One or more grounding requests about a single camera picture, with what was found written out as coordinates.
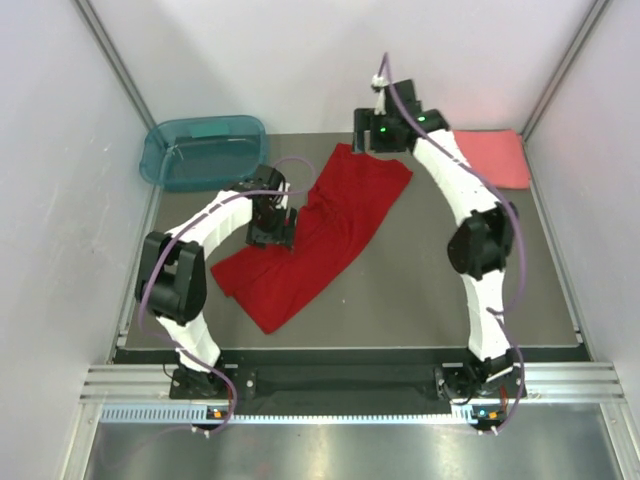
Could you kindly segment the red t-shirt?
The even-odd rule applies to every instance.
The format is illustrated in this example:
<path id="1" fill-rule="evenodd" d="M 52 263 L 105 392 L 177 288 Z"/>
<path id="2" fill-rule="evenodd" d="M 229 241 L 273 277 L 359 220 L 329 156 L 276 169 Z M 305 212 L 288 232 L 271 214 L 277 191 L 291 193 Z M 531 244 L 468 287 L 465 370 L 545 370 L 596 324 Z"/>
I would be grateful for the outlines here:
<path id="1" fill-rule="evenodd" d="M 264 333 L 276 332 L 361 254 L 412 176 L 396 159 L 337 144 L 298 214 L 293 248 L 245 247 L 212 267 L 214 280 Z"/>

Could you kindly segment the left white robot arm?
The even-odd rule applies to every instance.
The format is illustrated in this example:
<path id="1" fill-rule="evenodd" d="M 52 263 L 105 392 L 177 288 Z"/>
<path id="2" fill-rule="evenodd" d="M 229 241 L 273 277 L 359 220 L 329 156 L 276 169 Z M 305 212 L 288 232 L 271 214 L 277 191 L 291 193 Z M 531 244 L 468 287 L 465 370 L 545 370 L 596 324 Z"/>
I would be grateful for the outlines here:
<path id="1" fill-rule="evenodd" d="M 134 296 L 138 312 L 158 321 L 177 354 L 174 397 L 209 399 L 230 389 L 221 349 L 204 319 L 206 261 L 241 227 L 247 228 L 249 246 L 291 249 L 297 210 L 287 204 L 290 194 L 290 184 L 279 170 L 260 165 L 221 190 L 191 219 L 145 237 Z"/>

